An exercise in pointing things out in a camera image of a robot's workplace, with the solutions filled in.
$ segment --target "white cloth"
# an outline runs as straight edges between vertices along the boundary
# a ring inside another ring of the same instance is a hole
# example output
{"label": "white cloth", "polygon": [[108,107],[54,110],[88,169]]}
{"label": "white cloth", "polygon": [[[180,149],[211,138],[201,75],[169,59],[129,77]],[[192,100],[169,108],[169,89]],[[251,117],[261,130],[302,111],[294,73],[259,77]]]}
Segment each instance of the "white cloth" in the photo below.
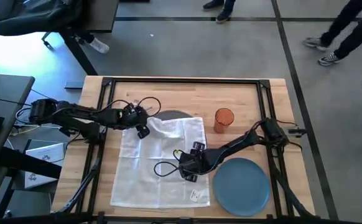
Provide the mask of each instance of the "white cloth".
{"label": "white cloth", "polygon": [[[133,208],[210,206],[208,175],[199,175],[193,183],[181,178],[179,171],[167,177],[154,173],[154,166],[160,161],[178,166],[173,156],[175,149],[190,152],[194,141],[206,144],[203,120],[149,118],[147,126],[151,133],[142,140],[134,128],[123,131],[111,205]],[[161,164],[156,171],[163,175],[173,169],[171,165]]]}

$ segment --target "black pants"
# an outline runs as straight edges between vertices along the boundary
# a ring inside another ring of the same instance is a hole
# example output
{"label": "black pants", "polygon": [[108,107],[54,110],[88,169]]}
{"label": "black pants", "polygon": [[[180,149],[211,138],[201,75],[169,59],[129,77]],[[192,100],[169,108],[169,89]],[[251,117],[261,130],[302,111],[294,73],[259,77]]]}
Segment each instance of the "black pants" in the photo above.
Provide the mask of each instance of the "black pants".
{"label": "black pants", "polygon": [[80,38],[82,38],[83,40],[85,40],[85,42],[87,42],[87,43],[91,43],[93,40],[94,40],[94,35],[93,34],[91,34],[91,33],[89,33],[89,32],[87,32],[87,31],[83,31],[83,30],[73,30],[74,31],[74,33],[78,36],[78,37],[80,37]]}
{"label": "black pants", "polygon": [[[355,17],[362,11],[362,0],[350,0],[349,3],[343,8],[340,15],[330,26],[329,31],[321,36],[323,45],[329,46],[333,39],[340,34],[340,32],[355,19]],[[353,32],[340,44],[340,47],[335,51],[338,58],[346,57],[350,52],[355,50],[362,44],[362,20],[355,27]]]}
{"label": "black pants", "polygon": [[224,4],[224,11],[231,13],[233,11],[233,6],[235,5],[235,1],[236,0],[215,0],[216,2],[220,2],[222,4]]}

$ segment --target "chair wheel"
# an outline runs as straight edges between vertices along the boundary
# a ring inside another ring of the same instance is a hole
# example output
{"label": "chair wheel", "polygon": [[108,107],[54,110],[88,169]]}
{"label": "chair wheel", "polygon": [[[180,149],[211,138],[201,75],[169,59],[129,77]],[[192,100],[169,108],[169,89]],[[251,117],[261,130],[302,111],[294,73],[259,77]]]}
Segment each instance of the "chair wheel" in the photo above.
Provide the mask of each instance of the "chair wheel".
{"label": "chair wheel", "polygon": [[43,41],[43,43],[44,43],[44,45],[45,45],[48,49],[54,50],[54,48],[51,46],[51,44],[48,43],[47,41]]}
{"label": "chair wheel", "polygon": [[48,43],[47,41],[43,41],[43,43],[44,43],[44,45],[45,45],[46,47],[48,47],[48,48],[51,47],[50,43]]}

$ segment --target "sneaker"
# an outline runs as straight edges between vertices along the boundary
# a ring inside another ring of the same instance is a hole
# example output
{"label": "sneaker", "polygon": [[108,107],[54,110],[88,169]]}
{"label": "sneaker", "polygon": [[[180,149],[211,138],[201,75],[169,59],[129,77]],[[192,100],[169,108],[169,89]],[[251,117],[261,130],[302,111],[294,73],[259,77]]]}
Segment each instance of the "sneaker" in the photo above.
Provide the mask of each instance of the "sneaker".
{"label": "sneaker", "polygon": [[318,60],[318,63],[322,66],[329,66],[334,65],[338,62],[340,62],[342,59],[339,59],[334,52],[332,52],[330,55],[327,55],[326,57],[323,57]]}
{"label": "sneaker", "polygon": [[212,9],[215,9],[218,7],[223,7],[223,5],[224,5],[224,2],[212,0],[211,2],[208,2],[203,6],[203,10],[208,11],[208,10],[212,10]]}
{"label": "sneaker", "polygon": [[222,10],[220,15],[218,15],[216,18],[216,23],[222,24],[222,23],[228,21],[230,19],[230,15],[231,15],[230,12],[226,12],[226,11]]}
{"label": "sneaker", "polygon": [[90,43],[90,46],[92,46],[95,50],[102,54],[106,54],[109,51],[109,46],[102,43],[97,38],[94,38],[94,40]]}
{"label": "sneaker", "polygon": [[303,40],[303,44],[308,47],[316,47],[318,50],[325,52],[328,50],[328,47],[323,45],[320,41],[320,38],[317,37],[309,37]]}

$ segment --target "white sneaker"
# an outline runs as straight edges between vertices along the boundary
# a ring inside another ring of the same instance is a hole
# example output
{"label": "white sneaker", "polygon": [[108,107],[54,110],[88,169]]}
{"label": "white sneaker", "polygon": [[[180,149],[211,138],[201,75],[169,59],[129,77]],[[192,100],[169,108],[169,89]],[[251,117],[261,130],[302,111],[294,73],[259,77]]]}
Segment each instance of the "white sneaker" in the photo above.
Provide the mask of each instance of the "white sneaker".
{"label": "white sneaker", "polygon": [[90,43],[90,46],[92,46],[95,50],[102,54],[106,54],[109,51],[109,46],[102,43],[97,38],[94,38],[94,40]]}
{"label": "white sneaker", "polygon": [[323,45],[320,41],[320,38],[317,37],[308,37],[305,40],[303,40],[303,44],[305,44],[308,47],[316,48],[322,52],[326,52],[328,50],[328,47]]}
{"label": "white sneaker", "polygon": [[340,62],[342,59],[339,59],[334,52],[332,52],[330,55],[327,55],[326,57],[323,57],[318,60],[318,63],[322,66],[329,66],[334,65],[338,62]]}

